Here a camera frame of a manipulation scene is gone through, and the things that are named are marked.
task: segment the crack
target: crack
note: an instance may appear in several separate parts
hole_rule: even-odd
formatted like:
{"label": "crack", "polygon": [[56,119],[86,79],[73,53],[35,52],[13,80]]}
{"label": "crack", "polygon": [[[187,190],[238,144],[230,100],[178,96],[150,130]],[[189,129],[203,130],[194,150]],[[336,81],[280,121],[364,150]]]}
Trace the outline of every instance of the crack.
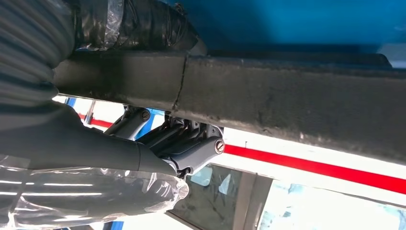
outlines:
{"label": "crack", "polygon": [[183,80],[185,78],[185,70],[186,70],[186,62],[188,60],[188,56],[185,56],[185,61],[183,63],[183,70],[182,70],[182,78],[180,80],[180,87],[179,87],[179,91],[178,91],[178,95],[176,96],[175,102],[172,105],[172,111],[176,112],[178,109],[178,102],[179,102],[179,98],[180,98],[180,93],[182,92],[182,88],[183,88]]}

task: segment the blue post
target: blue post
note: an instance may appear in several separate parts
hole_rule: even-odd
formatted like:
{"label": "blue post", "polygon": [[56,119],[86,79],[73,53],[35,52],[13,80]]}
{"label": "blue post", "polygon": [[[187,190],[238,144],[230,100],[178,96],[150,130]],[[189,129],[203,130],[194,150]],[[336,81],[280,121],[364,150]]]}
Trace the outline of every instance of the blue post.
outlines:
{"label": "blue post", "polygon": [[75,105],[75,103],[76,103],[76,98],[68,97],[68,98],[65,100],[65,104],[69,105],[69,106],[72,107],[72,108],[73,108],[73,106]]}
{"label": "blue post", "polygon": [[112,223],[112,228],[110,230],[121,230],[123,229],[124,222],[122,221],[114,221]]}

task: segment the gray metal part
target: gray metal part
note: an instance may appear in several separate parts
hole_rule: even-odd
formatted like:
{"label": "gray metal part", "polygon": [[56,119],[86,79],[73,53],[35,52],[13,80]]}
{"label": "gray metal part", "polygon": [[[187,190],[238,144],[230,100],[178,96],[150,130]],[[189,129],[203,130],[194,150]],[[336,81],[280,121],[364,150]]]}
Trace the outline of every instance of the gray metal part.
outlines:
{"label": "gray metal part", "polygon": [[137,143],[140,151],[140,164],[138,171],[150,173],[164,173],[167,175],[176,176],[176,171],[171,165],[156,157],[149,148],[141,143]]}
{"label": "gray metal part", "polygon": [[96,105],[96,101],[93,100],[90,104],[90,108],[88,109],[88,112],[86,113],[84,122],[87,125],[90,125],[91,120],[93,119],[93,110],[94,110],[94,106]]}
{"label": "gray metal part", "polygon": [[172,128],[165,130],[160,130],[160,127],[158,127],[150,131],[148,135],[140,137],[137,141],[145,144],[148,148],[153,150],[155,154],[157,154],[162,148],[166,148],[166,146],[171,142],[170,140],[179,134],[182,128],[183,125],[181,124],[174,125]]}
{"label": "gray metal part", "polygon": [[75,54],[61,93],[406,164],[406,72],[179,53]]}
{"label": "gray metal part", "polygon": [[189,50],[190,55],[206,55],[207,46],[201,38],[197,38],[197,43]]}
{"label": "gray metal part", "polygon": [[220,138],[208,138],[182,154],[173,154],[171,158],[174,162],[176,162],[180,170],[190,168],[191,171],[189,174],[194,175],[205,165],[207,165],[211,159],[218,155],[214,150],[216,141],[218,139]]}
{"label": "gray metal part", "polygon": [[259,175],[255,178],[243,230],[258,229],[272,181],[271,178]]}
{"label": "gray metal part", "polygon": [[236,211],[234,213],[233,230],[243,230],[247,218],[249,203],[251,202],[251,194],[254,189],[255,179],[257,175],[243,172],[241,175],[240,186],[238,188]]}
{"label": "gray metal part", "polygon": [[114,136],[118,138],[134,140],[151,116],[149,111],[144,108],[137,109],[128,116],[126,116],[125,113],[104,133],[107,135],[114,134]]}

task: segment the clear plastic sheet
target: clear plastic sheet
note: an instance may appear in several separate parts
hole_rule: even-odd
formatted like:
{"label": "clear plastic sheet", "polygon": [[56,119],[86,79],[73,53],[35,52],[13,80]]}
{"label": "clear plastic sheet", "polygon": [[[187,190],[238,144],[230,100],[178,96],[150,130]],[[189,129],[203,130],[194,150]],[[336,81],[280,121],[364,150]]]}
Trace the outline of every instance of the clear plastic sheet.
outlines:
{"label": "clear plastic sheet", "polygon": [[172,209],[187,184],[161,173],[102,168],[28,170],[0,156],[0,229],[56,229]]}

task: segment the black frame rail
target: black frame rail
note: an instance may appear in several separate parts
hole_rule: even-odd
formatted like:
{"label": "black frame rail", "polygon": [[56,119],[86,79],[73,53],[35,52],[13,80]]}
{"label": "black frame rail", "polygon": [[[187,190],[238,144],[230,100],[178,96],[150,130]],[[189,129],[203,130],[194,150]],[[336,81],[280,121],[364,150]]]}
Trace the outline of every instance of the black frame rail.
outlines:
{"label": "black frame rail", "polygon": [[405,78],[383,66],[106,51],[75,53],[54,84],[63,94],[406,164]]}

